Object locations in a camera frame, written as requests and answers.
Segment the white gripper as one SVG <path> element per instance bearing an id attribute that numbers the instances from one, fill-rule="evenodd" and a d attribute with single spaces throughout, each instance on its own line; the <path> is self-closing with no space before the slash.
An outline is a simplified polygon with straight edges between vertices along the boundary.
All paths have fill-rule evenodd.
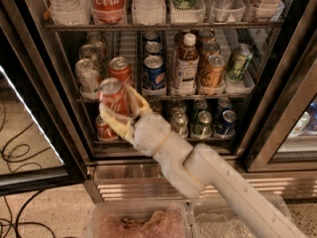
<path id="1" fill-rule="evenodd" d="M 118 136 L 127 142 L 133 141 L 136 150 L 151 157 L 170 134 L 171 126 L 159 113 L 152 112 L 147 99 L 134 87 L 126 85 L 125 89 L 129 102 L 128 114 L 116 113 L 105 104 L 100 103 L 100 116 Z M 134 117 L 141 118 L 135 123 L 133 129 Z"/>

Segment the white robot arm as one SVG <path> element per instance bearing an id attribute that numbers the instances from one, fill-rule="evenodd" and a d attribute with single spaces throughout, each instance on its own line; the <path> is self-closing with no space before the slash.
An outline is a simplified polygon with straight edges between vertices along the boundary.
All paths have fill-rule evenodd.
<path id="1" fill-rule="evenodd" d="M 100 116 L 134 149 L 155 159 L 163 176 L 187 198 L 214 186 L 258 238 L 307 238 L 211 147 L 176 134 L 131 85 L 98 87 Z"/>

